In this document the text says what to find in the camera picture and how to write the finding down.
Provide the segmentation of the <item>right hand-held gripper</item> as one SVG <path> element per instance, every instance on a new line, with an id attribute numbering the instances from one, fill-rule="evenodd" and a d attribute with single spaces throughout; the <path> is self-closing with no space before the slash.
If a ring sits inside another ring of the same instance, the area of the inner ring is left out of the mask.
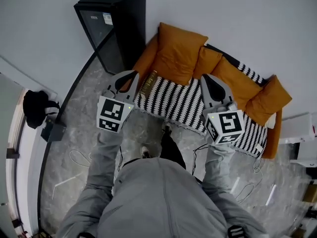
<path id="1" fill-rule="evenodd" d="M 245 132 L 243 112 L 237 109 L 230 87 L 211 74 L 203 74 L 200 80 L 205 128 L 216 144 L 236 142 Z M 213 101 L 225 101 L 213 107 Z"/>

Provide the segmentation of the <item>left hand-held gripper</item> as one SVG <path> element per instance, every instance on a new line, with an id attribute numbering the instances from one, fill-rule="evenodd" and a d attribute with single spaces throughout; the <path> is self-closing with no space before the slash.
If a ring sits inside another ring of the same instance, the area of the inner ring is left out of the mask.
<path id="1" fill-rule="evenodd" d="M 97 128 L 119 133 L 131 112 L 138 88 L 139 73 L 126 70 L 114 75 L 108 82 L 97 108 Z"/>

